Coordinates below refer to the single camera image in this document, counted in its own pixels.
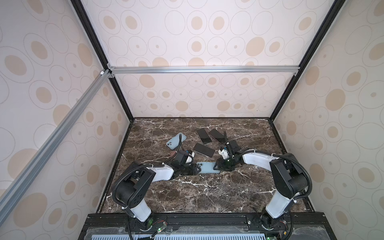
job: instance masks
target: black cable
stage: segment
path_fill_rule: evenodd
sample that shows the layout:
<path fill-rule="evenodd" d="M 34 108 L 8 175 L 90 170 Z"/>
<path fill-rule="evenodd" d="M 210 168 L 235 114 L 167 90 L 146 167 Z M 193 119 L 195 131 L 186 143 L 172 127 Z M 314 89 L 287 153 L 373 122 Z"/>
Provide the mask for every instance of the black cable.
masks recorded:
<path fill-rule="evenodd" d="M 259 150 L 248 150 L 248 151 L 245 151 L 241 154 L 239 154 L 237 157 L 240 157 L 240 156 L 243 156 L 247 153 L 253 153 L 253 152 L 257 152 L 257 153 L 262 153 L 262 154 L 265 154 L 265 155 L 271 155 L 270 153 L 268 152 L 264 152 L 264 151 L 259 151 Z M 297 165 L 303 172 L 305 178 L 307 179 L 307 183 L 308 183 L 308 189 L 307 189 L 307 192 L 305 194 L 300 194 L 300 195 L 297 195 L 293 198 L 293 200 L 298 200 L 298 199 L 301 199 L 301 198 L 305 198 L 305 197 L 308 197 L 309 194 L 312 192 L 312 180 L 311 180 L 311 176 L 309 175 L 309 173 L 307 172 L 307 170 L 298 162 L 296 161 L 295 159 L 293 158 L 290 158 L 288 156 L 285 156 L 285 155 L 281 155 L 281 154 L 273 154 L 274 157 L 280 157 L 284 160 L 287 160 L 287 161 L 290 161 L 291 163 L 294 163 L 295 165 Z"/>
<path fill-rule="evenodd" d="M 131 227 L 130 227 L 130 225 L 129 225 L 129 218 L 130 218 L 130 217 L 128 217 L 128 235 L 129 235 L 129 238 L 130 238 L 131 240 L 133 240 L 132 233 L 131 233 Z"/>
<path fill-rule="evenodd" d="M 289 230 L 289 233 L 288 233 L 287 237 L 286 237 L 284 240 L 288 240 L 288 239 L 291 237 L 292 232 L 293 232 L 292 213 L 291 213 L 291 210 L 288 210 L 288 212 L 289 212 L 289 216 L 290 216 L 290 219 L 291 219 L 291 228 L 290 228 L 290 230 Z"/>
<path fill-rule="evenodd" d="M 225 130 L 224 130 L 224 141 L 225 141 L 225 144 L 227 144 L 228 138 L 227 138 L 227 131 Z"/>
<path fill-rule="evenodd" d="M 181 134 L 179 135 L 179 144 L 177 145 L 177 149 L 176 149 L 175 154 L 173 154 L 173 156 L 171 156 L 170 158 L 168 158 L 164 163 L 167 163 L 167 162 L 171 161 L 173 158 L 175 158 L 176 153 L 179 151 L 180 147 L 181 147 L 182 150 L 184 150 L 183 145 L 182 145 L 182 143 L 181 143 Z"/>
<path fill-rule="evenodd" d="M 146 168 L 146 167 L 164 167 L 164 165 L 153 165 L 153 164 L 144 164 L 144 165 L 140 165 L 138 167 L 135 167 L 134 169 L 132 169 L 131 171 L 129 171 L 127 174 L 124 174 L 124 175 L 121 175 L 118 180 L 116 181 L 115 183 L 115 186 L 113 187 L 113 190 L 112 190 L 112 199 L 115 203 L 119 204 L 120 206 L 124 207 L 124 208 L 127 208 L 127 204 L 123 203 L 122 201 L 120 201 L 119 199 L 117 199 L 116 197 L 116 190 L 117 188 L 119 187 L 120 183 L 124 180 L 124 178 L 132 175 L 133 173 L 135 173 L 136 171 L 142 169 L 142 168 Z"/>
<path fill-rule="evenodd" d="M 307 179 L 307 183 L 308 183 L 308 189 L 307 189 L 307 192 L 304 193 L 304 194 L 300 194 L 300 195 L 297 195 L 295 197 L 293 197 L 293 200 L 298 200 L 298 199 L 301 199 L 301 198 L 305 198 L 305 197 L 308 197 L 309 194 L 312 192 L 312 179 L 311 179 L 311 176 L 309 175 L 309 173 L 307 172 L 307 170 L 298 162 L 296 161 L 295 159 L 293 158 L 290 158 L 288 156 L 285 156 L 285 155 L 281 155 L 281 154 L 274 154 L 275 157 L 280 157 L 280 158 L 283 158 L 285 160 L 288 160 L 294 164 L 296 164 L 303 172 L 305 178 Z"/>

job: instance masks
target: dark brown marble surface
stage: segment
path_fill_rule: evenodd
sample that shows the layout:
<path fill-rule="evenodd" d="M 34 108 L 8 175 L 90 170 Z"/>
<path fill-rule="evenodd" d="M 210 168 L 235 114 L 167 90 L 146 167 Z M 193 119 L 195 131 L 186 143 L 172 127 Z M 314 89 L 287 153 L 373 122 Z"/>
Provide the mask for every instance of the dark brown marble surface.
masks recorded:
<path fill-rule="evenodd" d="M 267 120 L 264 119 L 136 119 L 117 167 L 114 180 L 133 160 L 142 163 L 164 162 L 172 151 L 166 142 L 177 133 L 187 136 L 184 149 L 193 149 L 200 141 L 196 130 L 216 128 L 227 131 L 228 139 L 236 139 L 240 147 L 281 153 Z M 213 138 L 206 146 L 216 150 L 212 158 L 195 154 L 194 161 L 215 162 L 220 144 Z M 275 191 L 272 174 L 260 167 L 243 165 L 233 172 L 183 176 L 171 181 L 151 184 L 145 201 L 153 212 L 260 212 Z M 303 202 L 293 212 L 305 212 Z M 101 213 L 123 212 L 108 192 Z"/>

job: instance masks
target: black smartphone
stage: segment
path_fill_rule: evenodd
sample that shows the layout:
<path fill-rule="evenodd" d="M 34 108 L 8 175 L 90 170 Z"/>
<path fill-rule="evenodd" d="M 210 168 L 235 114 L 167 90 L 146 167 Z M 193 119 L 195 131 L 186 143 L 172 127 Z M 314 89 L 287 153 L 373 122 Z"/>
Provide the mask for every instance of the black smartphone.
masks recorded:
<path fill-rule="evenodd" d="M 209 137 L 208 133 L 205 131 L 204 128 L 200 128 L 197 131 L 197 135 L 200 137 L 203 144 L 207 144 L 212 142 L 211 138 Z"/>
<path fill-rule="evenodd" d="M 200 144 L 200 143 L 196 143 L 195 147 L 193 148 L 193 151 L 201 153 L 207 157 L 213 157 L 215 153 L 214 149 L 204 146 L 203 144 Z"/>
<path fill-rule="evenodd" d="M 219 143 L 221 143 L 221 144 L 225 143 L 224 135 L 222 135 L 217 129 L 211 130 L 209 132 L 209 135 L 211 135 Z"/>

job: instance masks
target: beige circle pattern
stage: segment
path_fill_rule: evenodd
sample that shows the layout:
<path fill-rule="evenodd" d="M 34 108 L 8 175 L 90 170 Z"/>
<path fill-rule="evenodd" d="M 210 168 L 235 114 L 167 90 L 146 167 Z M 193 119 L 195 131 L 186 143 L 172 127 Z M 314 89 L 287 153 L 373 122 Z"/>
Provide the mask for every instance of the beige circle pattern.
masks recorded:
<path fill-rule="evenodd" d="M 88 1 L 90 5 L 95 5 L 95 2 L 107 7 L 101 1 Z M 10 29 L 15 30 L 17 26 L 16 31 L 5 31 L 4 26 L 0 30 L 0 104 L 2 110 L 12 112 L 12 117 L 5 119 L 0 127 L 1 193 L 11 186 L 13 179 L 22 172 L 102 69 L 85 32 L 80 31 L 81 23 L 70 3 L 23 0 L 15 4 L 3 6 L 0 11 L 12 23 Z M 84 204 L 80 201 L 84 194 L 77 194 L 82 193 L 81 187 L 88 184 L 86 173 L 97 164 L 96 157 L 89 157 L 84 152 L 84 137 L 95 137 L 94 125 L 102 121 L 104 109 L 120 111 L 117 135 L 113 136 L 106 129 L 103 139 L 97 139 L 99 148 L 106 148 L 107 143 L 111 143 L 105 157 L 105 166 L 110 166 L 119 147 L 119 136 L 124 134 L 128 124 L 116 99 L 114 102 L 106 100 L 102 89 L 98 94 L 101 101 L 87 106 L 5 221 L 0 229 L 1 239 L 68 240 L 63 235 L 73 233 L 75 236 L 85 221 L 84 216 L 94 212 L 88 203 L 83 207 L 77 205 L 77 202 Z M 109 170 L 110 167 L 100 168 L 100 175 L 105 176 Z M 90 198 L 95 193 L 100 196 L 103 187 L 98 181 L 86 197 Z M 67 218 L 75 208 L 79 210 Z"/>
<path fill-rule="evenodd" d="M 305 4 L 314 12 L 326 6 L 326 1 L 289 2 L 283 1 L 284 7 Z M 299 161 L 305 159 L 302 163 L 314 183 L 312 203 L 329 213 L 340 239 L 382 235 L 384 84 L 376 76 L 383 74 L 383 6 L 381 0 L 352 0 L 346 5 L 275 120 L 287 149 Z M 308 138 L 299 150 L 286 132 L 287 124 L 297 120 L 290 112 L 292 99 L 306 115 L 295 133 Z"/>

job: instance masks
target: patterned wall panel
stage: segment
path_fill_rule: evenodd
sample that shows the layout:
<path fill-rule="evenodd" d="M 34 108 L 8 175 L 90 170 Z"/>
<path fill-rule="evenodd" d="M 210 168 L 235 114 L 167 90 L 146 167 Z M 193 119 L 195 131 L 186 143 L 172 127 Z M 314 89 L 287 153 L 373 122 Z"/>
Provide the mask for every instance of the patterned wall panel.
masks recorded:
<path fill-rule="evenodd" d="M 0 3 L 0 196 L 100 69 L 67 1 Z"/>
<path fill-rule="evenodd" d="M 339 240 L 384 235 L 384 1 L 352 0 L 275 124 Z"/>
<path fill-rule="evenodd" d="M 292 73 L 117 74 L 134 117 L 269 117 Z"/>
<path fill-rule="evenodd" d="M 114 66 L 297 65 L 333 0 L 83 0 Z"/>
<path fill-rule="evenodd" d="M 128 119 L 109 83 L 65 136 L 0 227 L 0 240 L 77 240 L 96 211 Z"/>

